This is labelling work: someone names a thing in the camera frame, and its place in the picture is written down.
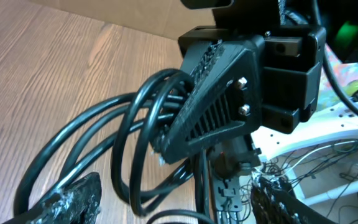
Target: black ventilated grille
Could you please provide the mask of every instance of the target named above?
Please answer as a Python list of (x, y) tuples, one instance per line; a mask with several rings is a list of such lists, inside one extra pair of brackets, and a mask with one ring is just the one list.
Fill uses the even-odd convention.
[(187, 141), (215, 131), (232, 121), (230, 116), (229, 103), (226, 94), (222, 94), (216, 101), (201, 115), (195, 127), (186, 137)]

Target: screw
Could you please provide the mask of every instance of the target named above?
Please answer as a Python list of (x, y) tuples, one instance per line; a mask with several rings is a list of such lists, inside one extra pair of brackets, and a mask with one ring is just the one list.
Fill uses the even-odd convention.
[(250, 111), (250, 106), (247, 104), (244, 104), (243, 106), (241, 106), (239, 108), (239, 114), (244, 115), (244, 116), (248, 116), (249, 111)]
[(247, 82), (248, 81), (246, 78), (244, 78), (244, 77), (240, 78), (239, 80), (237, 80), (237, 83), (236, 83), (237, 88), (239, 88), (240, 90), (243, 89), (244, 87), (246, 87)]

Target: cardboard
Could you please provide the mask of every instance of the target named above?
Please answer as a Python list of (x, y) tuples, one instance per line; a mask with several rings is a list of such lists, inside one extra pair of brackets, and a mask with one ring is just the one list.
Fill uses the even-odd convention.
[(190, 10), (180, 0), (29, 1), (174, 40), (196, 26), (214, 25), (210, 9)]

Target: coiled cable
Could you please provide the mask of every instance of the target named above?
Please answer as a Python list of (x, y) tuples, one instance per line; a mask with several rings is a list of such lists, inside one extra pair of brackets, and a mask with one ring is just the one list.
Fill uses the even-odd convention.
[[(205, 152), (187, 158), (155, 189), (147, 191), (140, 190), (147, 146), (154, 137), (153, 133), (156, 133), (159, 127), (169, 126), (173, 122), (193, 88), (194, 81), (188, 74), (177, 69), (166, 69), (148, 78), (137, 93), (128, 93), (110, 98), (82, 112), (59, 130), (31, 162), (16, 190), (14, 215), (18, 216), (28, 211), (30, 193), (41, 170), (57, 149), (76, 130), (106, 110), (126, 104), (100, 117), (81, 135), (63, 165), (59, 180), (41, 197), (36, 205), (40, 205), (54, 194), (58, 194), (61, 189), (68, 187), (79, 178), (86, 168), (94, 163), (109, 148), (112, 148), (111, 181), (113, 188), (122, 201), (131, 205), (136, 215), (141, 217), (148, 215), (157, 208), (172, 190), (197, 174), (201, 180), (198, 180), (200, 184), (199, 187), (196, 188), (196, 191), (201, 192), (200, 198), (202, 198), (203, 201), (201, 206), (197, 208), (197, 212), (173, 210), (160, 214), (160, 217), (175, 215), (174, 211), (181, 211), (176, 215), (192, 215), (193, 213), (197, 213), (199, 216), (196, 215), (194, 217), (198, 218), (199, 221), (203, 223), (213, 223), (209, 218), (208, 170)], [(170, 95), (172, 91), (176, 91), (178, 95)], [(139, 110), (142, 108), (149, 109), (146, 117), (134, 121)], [(124, 116), (118, 131), (101, 141), (77, 162), (81, 152), (90, 139), (103, 126), (122, 114)], [(121, 177), (122, 157), (128, 135), (137, 130), (140, 130), (140, 134), (135, 147), (128, 187), (122, 181)], [(153, 198), (155, 199), (150, 202), (147, 207), (142, 207), (143, 203)]]

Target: black 3d-printed bracket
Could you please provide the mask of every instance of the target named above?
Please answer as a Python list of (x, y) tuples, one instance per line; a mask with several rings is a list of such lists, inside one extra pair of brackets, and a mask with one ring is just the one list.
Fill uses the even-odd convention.
[(257, 35), (237, 41), (195, 42), (187, 49), (181, 69), (195, 79), (195, 88), (170, 129), (154, 143), (167, 163), (259, 128), (259, 55), (263, 49), (263, 37)]

